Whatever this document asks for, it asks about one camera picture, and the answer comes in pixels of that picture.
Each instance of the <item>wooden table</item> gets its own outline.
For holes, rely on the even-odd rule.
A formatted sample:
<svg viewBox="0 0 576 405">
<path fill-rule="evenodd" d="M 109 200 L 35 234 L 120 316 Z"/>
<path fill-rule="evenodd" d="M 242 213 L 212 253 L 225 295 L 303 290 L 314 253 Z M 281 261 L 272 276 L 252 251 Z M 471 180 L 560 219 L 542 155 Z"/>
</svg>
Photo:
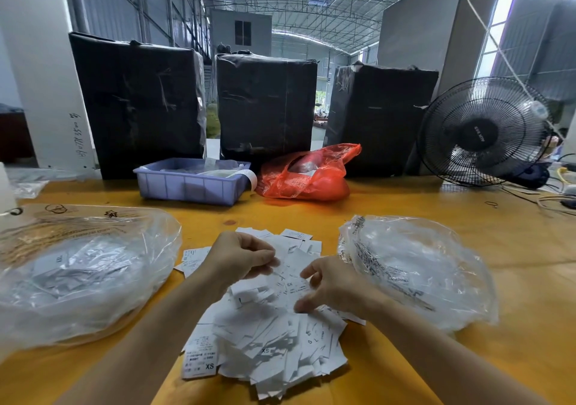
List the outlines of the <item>wooden table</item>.
<svg viewBox="0 0 576 405">
<path fill-rule="evenodd" d="M 135 183 L 50 183 L 40 203 L 161 207 L 182 224 L 183 248 L 212 244 L 222 230 L 286 227 L 313 234 L 325 255 L 336 252 L 338 227 L 355 213 L 436 220 L 461 235 L 490 267 L 500 298 L 500 324 L 457 333 L 465 346 L 557 404 L 576 401 L 576 237 L 573 216 L 542 212 L 503 192 L 439 192 L 432 178 L 350 182 L 352 194 L 333 204 L 264 199 L 244 193 L 232 208 L 143 201 Z M 486 201 L 498 203 L 494 208 Z M 140 315 L 180 284 L 172 272 Z M 52 403 L 125 335 L 61 350 L 34 349 L 0 365 L 0 404 Z M 341 337 L 348 367 L 292 388 L 284 403 L 438 404 L 439 400 L 374 327 L 350 323 Z M 154 405 L 244 404 L 256 401 L 246 382 L 220 376 L 182 381 L 178 358 Z"/>
</svg>

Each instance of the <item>blue plastic tray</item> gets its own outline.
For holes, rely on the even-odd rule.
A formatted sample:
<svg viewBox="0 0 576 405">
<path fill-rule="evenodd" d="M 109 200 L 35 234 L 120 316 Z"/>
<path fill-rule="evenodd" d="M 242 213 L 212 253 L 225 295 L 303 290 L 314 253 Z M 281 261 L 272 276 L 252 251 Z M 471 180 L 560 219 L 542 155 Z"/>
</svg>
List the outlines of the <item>blue plastic tray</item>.
<svg viewBox="0 0 576 405">
<path fill-rule="evenodd" d="M 200 176 L 161 170 L 178 170 L 204 165 L 204 159 L 170 158 L 136 168 L 140 195 L 143 198 L 183 200 L 211 205 L 232 206 L 249 183 L 243 174 L 232 177 Z M 227 169 L 227 161 L 217 161 L 216 169 Z M 249 169 L 249 162 L 238 161 Z"/>
</svg>

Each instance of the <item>black plastic wrap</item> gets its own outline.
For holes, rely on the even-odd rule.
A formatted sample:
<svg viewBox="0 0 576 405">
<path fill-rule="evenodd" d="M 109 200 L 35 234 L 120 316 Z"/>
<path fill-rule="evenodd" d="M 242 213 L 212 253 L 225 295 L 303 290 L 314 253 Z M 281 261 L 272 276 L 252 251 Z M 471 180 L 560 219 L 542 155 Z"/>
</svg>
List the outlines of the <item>black plastic wrap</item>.
<svg viewBox="0 0 576 405">
<path fill-rule="evenodd" d="M 362 145 L 348 177 L 403 173 L 437 80 L 437 71 L 361 62 L 336 69 L 324 146 Z"/>
<path fill-rule="evenodd" d="M 71 33 L 84 104 L 104 179 L 168 158 L 202 158 L 204 68 L 191 49 Z"/>
<path fill-rule="evenodd" d="M 317 62 L 218 54 L 218 117 L 223 159 L 251 162 L 309 151 Z"/>
</svg>

